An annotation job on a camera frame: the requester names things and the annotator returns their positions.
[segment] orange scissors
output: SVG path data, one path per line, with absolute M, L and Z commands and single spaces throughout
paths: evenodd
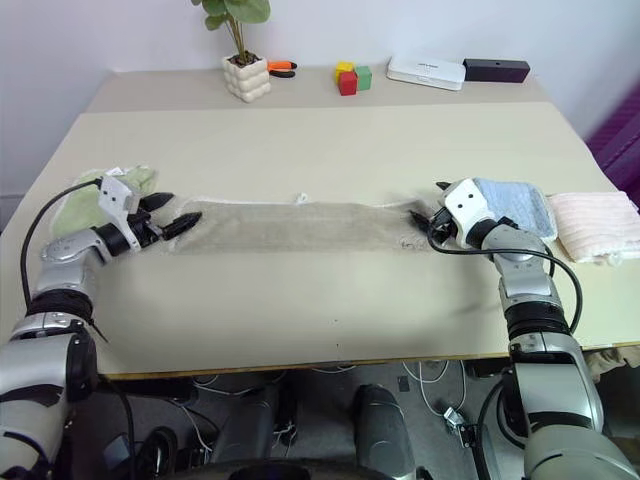
M 268 62 L 267 70 L 269 71 L 269 75 L 273 75 L 274 77 L 279 78 L 293 78 L 296 76 L 296 72 L 294 70 L 298 68 L 298 65 L 295 62 L 289 61 L 277 61 L 277 62 Z

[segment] red block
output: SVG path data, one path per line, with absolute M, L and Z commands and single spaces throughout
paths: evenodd
M 338 78 L 340 95 L 355 95 L 358 90 L 358 76 L 355 72 L 342 72 Z

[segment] white table surface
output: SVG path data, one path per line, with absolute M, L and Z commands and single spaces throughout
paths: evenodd
M 447 92 L 374 72 L 373 89 L 340 97 L 328 70 L 274 80 L 244 105 L 220 72 L 122 74 L 78 117 L 0 240 L 0 341 L 24 313 L 18 253 L 33 216 L 92 168 L 149 165 L 182 199 L 381 204 L 435 199 L 435 181 L 529 181 L 547 194 L 611 191 L 584 143 L 534 79 Z M 49 240 L 32 242 L 29 272 Z M 553 250 L 566 259 L 559 244 Z M 572 264 L 585 295 L 585 347 L 640 342 L 640 262 Z M 99 369 L 253 369 L 397 358 L 504 355 L 498 274 L 482 258 L 435 252 L 171 255 L 156 245 L 106 266 L 95 319 Z M 556 282 L 567 318 L 570 282 Z

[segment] white plant pot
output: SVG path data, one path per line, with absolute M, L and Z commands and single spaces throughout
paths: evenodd
M 224 57 L 222 59 L 222 70 L 227 89 L 231 93 L 250 103 L 271 91 L 266 59 L 263 58 L 240 68 L 231 63 L 230 58 Z

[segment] yellow block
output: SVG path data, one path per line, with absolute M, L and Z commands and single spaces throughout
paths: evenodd
M 342 72 L 352 72 L 354 67 L 355 65 L 352 62 L 338 62 L 338 65 L 336 65 L 336 83 L 338 83 Z

